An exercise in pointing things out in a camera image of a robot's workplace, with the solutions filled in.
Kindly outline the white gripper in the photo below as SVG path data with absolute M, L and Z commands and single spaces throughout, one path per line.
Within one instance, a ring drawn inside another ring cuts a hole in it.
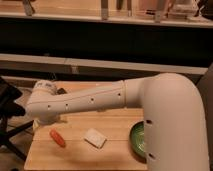
M 46 125 L 54 124 L 58 120 L 59 120 L 58 116 L 46 117 L 46 118 L 35 118 L 33 121 L 33 131 L 36 132 L 40 128 Z

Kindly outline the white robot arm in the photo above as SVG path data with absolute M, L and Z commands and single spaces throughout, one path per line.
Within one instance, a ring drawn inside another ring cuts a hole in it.
M 205 110 L 187 77 L 161 73 L 58 95 L 51 81 L 38 81 L 27 114 L 46 124 L 59 114 L 141 108 L 149 171 L 210 171 Z

